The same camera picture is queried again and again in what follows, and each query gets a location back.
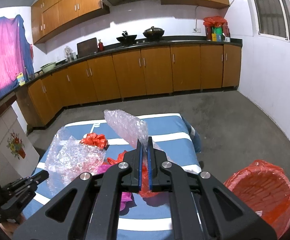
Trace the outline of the black wok with lid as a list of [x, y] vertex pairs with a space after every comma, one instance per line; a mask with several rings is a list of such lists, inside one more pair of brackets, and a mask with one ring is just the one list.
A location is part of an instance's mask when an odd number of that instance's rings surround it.
[[149, 41], [158, 41], [163, 37], [164, 33], [165, 31], [163, 29], [152, 26], [149, 29], [146, 29], [143, 32], [143, 35]]

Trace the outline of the pink and blue hanging cloth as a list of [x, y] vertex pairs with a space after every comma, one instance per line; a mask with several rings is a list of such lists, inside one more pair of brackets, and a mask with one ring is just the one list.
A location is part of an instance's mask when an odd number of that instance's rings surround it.
[[16, 88], [17, 77], [27, 82], [34, 76], [33, 48], [25, 37], [24, 20], [0, 17], [0, 98]]

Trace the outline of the upper wooden cabinets left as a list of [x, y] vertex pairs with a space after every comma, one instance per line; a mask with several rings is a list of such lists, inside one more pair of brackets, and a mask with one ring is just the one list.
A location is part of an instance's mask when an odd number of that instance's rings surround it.
[[67, 29], [109, 12], [109, 7], [101, 0], [37, 0], [31, 6], [33, 43], [44, 43]]

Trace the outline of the small red plastic bag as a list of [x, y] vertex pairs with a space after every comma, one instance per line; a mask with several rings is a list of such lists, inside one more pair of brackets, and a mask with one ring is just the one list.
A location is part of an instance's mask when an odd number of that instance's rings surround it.
[[107, 148], [108, 146], [108, 141], [105, 135], [96, 133], [88, 133], [86, 137], [80, 141], [80, 143], [89, 146], [96, 146], [101, 150]]

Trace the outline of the red bottle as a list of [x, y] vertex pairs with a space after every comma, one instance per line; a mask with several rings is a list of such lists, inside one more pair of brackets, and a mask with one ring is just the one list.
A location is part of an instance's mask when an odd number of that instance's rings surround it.
[[104, 50], [104, 46], [103, 46], [103, 43], [101, 42], [101, 39], [98, 40], [98, 50], [99, 51], [103, 51]]

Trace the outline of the dark cutting board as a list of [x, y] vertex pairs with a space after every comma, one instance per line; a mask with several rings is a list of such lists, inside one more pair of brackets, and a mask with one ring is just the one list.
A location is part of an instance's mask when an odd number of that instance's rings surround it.
[[93, 55], [98, 52], [97, 38], [91, 38], [77, 44], [78, 57]]

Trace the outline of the lower wooden kitchen cabinets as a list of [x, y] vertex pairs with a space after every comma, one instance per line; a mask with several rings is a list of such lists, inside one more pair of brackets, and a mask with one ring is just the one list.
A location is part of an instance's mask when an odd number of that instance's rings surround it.
[[170, 40], [115, 47], [56, 66], [16, 91], [25, 132], [64, 109], [184, 91], [237, 88], [243, 42]]

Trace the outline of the white cabinet with flower sticker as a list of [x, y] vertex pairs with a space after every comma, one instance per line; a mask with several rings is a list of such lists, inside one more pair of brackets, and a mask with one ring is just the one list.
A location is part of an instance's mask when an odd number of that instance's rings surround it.
[[16, 96], [0, 100], [0, 184], [29, 177], [39, 162], [34, 149], [22, 129], [12, 104]]

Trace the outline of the pinkish bubble wrap sheet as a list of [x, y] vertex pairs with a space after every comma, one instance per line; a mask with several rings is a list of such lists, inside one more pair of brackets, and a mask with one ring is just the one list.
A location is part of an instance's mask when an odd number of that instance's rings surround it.
[[131, 115], [121, 109], [104, 111], [106, 123], [124, 139], [133, 149], [137, 149], [137, 143], [141, 143], [142, 154], [141, 160], [145, 162], [147, 157], [144, 155], [148, 147], [148, 126], [147, 123], [140, 118]]

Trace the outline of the large red plastic bag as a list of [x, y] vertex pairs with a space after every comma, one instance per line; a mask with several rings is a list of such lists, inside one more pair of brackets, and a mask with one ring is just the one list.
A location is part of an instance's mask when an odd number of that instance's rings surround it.
[[[106, 161], [103, 162], [103, 164], [108, 165], [114, 165], [117, 163], [120, 163], [124, 159], [124, 155], [127, 153], [127, 151], [123, 151], [120, 153], [117, 157], [117, 159], [112, 159], [110, 157], [107, 157]], [[159, 194], [159, 192], [152, 192], [149, 189], [149, 178], [148, 178], [148, 170], [146, 165], [142, 165], [142, 186], [141, 190], [138, 193], [142, 198], [151, 198]]]

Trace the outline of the glass jar on counter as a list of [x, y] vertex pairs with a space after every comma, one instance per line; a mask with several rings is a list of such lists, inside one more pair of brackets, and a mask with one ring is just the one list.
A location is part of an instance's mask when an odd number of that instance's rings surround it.
[[76, 53], [69, 46], [64, 48], [64, 55], [66, 62], [72, 62], [77, 59]]

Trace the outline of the red plastic trash basket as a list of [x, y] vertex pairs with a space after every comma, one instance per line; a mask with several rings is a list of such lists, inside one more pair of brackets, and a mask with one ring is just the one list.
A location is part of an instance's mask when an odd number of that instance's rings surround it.
[[224, 185], [275, 230], [278, 238], [290, 226], [290, 181], [283, 168], [255, 160]]

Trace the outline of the yellow detergent bottle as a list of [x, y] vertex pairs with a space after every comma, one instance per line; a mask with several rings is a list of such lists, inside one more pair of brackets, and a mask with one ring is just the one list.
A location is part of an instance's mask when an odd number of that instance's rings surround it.
[[20, 72], [17, 76], [16, 79], [18, 81], [19, 86], [23, 86], [26, 83], [25, 77], [23, 72]]

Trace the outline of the magenta plastic bag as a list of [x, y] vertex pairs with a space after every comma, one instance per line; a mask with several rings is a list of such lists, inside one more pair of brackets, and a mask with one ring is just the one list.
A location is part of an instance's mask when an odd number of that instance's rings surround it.
[[[111, 164], [105, 164], [103, 163], [97, 171], [97, 174], [105, 173], [109, 168], [111, 167]], [[120, 203], [120, 211], [123, 211], [126, 207], [127, 202], [131, 202], [132, 199], [132, 193], [130, 192], [123, 192], [121, 195], [121, 203]]]

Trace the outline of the black wok left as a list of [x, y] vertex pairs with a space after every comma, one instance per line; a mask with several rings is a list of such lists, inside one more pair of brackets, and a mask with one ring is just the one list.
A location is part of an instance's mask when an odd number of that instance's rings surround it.
[[129, 35], [127, 31], [123, 31], [120, 37], [117, 37], [116, 40], [120, 42], [123, 46], [129, 46], [134, 44], [137, 35]]

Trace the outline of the green basin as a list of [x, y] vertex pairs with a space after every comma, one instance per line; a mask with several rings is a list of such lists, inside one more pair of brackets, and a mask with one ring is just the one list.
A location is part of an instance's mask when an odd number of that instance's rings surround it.
[[49, 71], [52, 71], [54, 68], [56, 67], [56, 63], [55, 62], [51, 62], [51, 63], [48, 63], [48, 64], [45, 64], [41, 67], [41, 70], [44, 72], [44, 73], [47, 73]]

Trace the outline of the red bag with condiments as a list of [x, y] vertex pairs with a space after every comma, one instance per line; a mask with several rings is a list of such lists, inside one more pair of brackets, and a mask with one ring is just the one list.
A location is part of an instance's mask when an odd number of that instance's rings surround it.
[[231, 35], [227, 20], [221, 16], [204, 18], [203, 25], [207, 41], [230, 42]]

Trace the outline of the large bubble wrap sheet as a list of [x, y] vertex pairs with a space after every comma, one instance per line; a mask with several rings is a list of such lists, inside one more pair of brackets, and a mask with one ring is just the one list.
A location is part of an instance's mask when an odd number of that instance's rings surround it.
[[96, 146], [81, 144], [82, 139], [76, 139], [65, 127], [55, 134], [45, 161], [45, 170], [49, 173], [47, 186], [52, 196], [81, 173], [96, 175], [103, 164], [106, 148], [101, 150]]

